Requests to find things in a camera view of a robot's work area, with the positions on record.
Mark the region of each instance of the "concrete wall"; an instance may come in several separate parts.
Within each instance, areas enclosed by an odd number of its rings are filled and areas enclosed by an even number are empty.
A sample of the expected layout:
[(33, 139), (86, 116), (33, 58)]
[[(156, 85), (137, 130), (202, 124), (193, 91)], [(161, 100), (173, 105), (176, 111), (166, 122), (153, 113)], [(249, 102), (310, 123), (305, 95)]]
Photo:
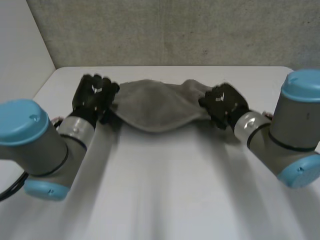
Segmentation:
[(320, 0), (27, 0), (57, 68), (320, 67)]

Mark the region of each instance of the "tabletop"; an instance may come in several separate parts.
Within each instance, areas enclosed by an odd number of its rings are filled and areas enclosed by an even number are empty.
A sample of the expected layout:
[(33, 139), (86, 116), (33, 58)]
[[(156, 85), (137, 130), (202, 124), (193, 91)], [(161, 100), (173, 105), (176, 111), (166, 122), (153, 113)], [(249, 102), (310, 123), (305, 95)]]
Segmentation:
[[(114, 66), (56, 70), (34, 100), (67, 116), (83, 74), (207, 86), (229, 82), (251, 109), (273, 112), (292, 70), (278, 66)], [(21, 169), (0, 162), (0, 187)], [(148, 134), (98, 125), (67, 198), (0, 203), (4, 240), (318, 240), (320, 180), (289, 189), (231, 131), (190, 123)]]

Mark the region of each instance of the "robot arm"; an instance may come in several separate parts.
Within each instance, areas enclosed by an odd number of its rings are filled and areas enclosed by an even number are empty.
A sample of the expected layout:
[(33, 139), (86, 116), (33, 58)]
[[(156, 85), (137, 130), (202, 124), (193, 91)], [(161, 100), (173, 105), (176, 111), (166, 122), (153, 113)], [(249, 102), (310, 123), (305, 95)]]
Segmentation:
[(249, 109), (229, 84), (207, 92), (199, 104), (220, 129), (234, 135), (286, 186), (304, 187), (320, 176), (320, 71), (290, 73), (281, 88), (272, 120)]
[(27, 194), (63, 200), (69, 192), (95, 133), (96, 123), (119, 91), (99, 75), (84, 75), (72, 101), (72, 113), (56, 128), (34, 101), (0, 105), (0, 159), (17, 162), (28, 174)]

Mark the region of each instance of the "light blue joint cap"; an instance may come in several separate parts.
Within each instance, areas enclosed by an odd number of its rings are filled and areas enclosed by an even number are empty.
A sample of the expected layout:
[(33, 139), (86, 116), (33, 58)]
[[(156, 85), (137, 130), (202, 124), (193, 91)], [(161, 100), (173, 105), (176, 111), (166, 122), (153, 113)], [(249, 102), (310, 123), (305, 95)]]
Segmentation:
[(281, 93), (296, 102), (320, 103), (320, 70), (302, 69), (289, 73)]
[(47, 181), (26, 180), (24, 182), (24, 191), (26, 194), (52, 201), (62, 201), (66, 198), (70, 188)]
[(0, 145), (19, 146), (35, 141), (49, 125), (48, 114), (33, 100), (0, 104)]
[(320, 176), (320, 155), (314, 154), (295, 161), (277, 176), (289, 188), (301, 188)]

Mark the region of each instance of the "fabric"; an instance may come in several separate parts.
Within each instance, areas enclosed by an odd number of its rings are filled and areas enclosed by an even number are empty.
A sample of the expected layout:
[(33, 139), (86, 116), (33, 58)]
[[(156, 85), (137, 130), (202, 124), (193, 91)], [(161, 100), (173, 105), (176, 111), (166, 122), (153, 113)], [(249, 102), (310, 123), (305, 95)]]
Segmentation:
[(120, 84), (111, 110), (137, 129), (161, 133), (194, 120), (210, 120), (198, 100), (211, 89), (196, 80), (181, 85), (154, 80), (126, 82)]

